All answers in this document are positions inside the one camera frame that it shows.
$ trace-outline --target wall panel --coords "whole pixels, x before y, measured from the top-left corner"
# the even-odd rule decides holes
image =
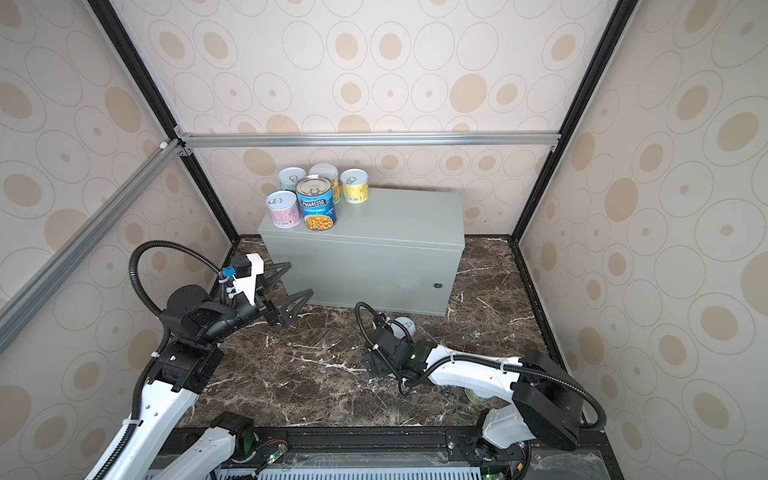
[[[626,478],[768,471],[765,2],[645,2],[521,247]]]
[[[328,162],[362,168],[374,187],[462,195],[466,234],[509,234],[549,153],[548,145],[463,147],[200,148],[200,162],[240,234],[256,233],[285,167]]]
[[[164,138],[80,3],[0,13],[0,307]]]
[[[180,161],[0,355],[0,478],[82,478],[127,417],[138,373],[162,337],[127,279],[128,258],[146,240],[182,243],[217,263],[229,250]],[[175,250],[149,250],[139,273],[160,308],[181,286],[214,282],[213,272]]]
[[[185,131],[557,130],[614,2],[115,2]]]

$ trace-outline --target can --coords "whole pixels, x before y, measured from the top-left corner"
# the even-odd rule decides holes
[[[341,188],[347,203],[361,204],[368,200],[368,174],[359,168],[345,170],[341,174]]]
[[[296,191],[296,182],[306,177],[306,172],[303,168],[288,167],[283,168],[278,174],[277,179],[280,180],[280,186],[283,190]]]
[[[301,223],[301,211],[296,194],[288,190],[278,190],[266,198],[266,207],[275,227],[291,228]]]
[[[333,203],[341,201],[341,189],[339,188],[339,169],[332,164],[317,164],[310,168],[310,175],[322,175],[331,180],[333,186]]]
[[[304,212],[304,224],[311,230],[328,230],[336,223],[331,180],[307,175],[296,184],[296,195]]]

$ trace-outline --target pink can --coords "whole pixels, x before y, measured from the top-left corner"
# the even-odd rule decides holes
[[[294,192],[279,190],[266,198],[266,206],[275,227],[291,228],[301,223],[301,210]]]

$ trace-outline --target gray metal box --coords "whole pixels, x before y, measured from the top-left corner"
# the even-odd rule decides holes
[[[464,250],[458,194],[370,189],[362,204],[336,204],[329,230],[259,225],[273,262],[291,262],[288,293],[311,288],[310,303],[444,316]]]

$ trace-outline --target silver can lid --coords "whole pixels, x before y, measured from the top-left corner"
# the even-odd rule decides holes
[[[310,168],[310,175],[323,175],[328,178],[338,178],[339,169],[332,164],[317,164]]]
[[[368,174],[359,168],[350,168],[344,170],[341,174],[341,183],[343,185],[362,185],[368,181]]]
[[[307,175],[296,184],[296,192],[306,196],[322,195],[331,189],[331,180],[321,175]]]
[[[266,205],[271,210],[285,210],[296,203],[296,194],[289,190],[278,190],[266,198]]]
[[[295,184],[304,177],[306,177],[306,172],[300,167],[283,168],[280,173],[277,174],[278,180],[285,184]]]

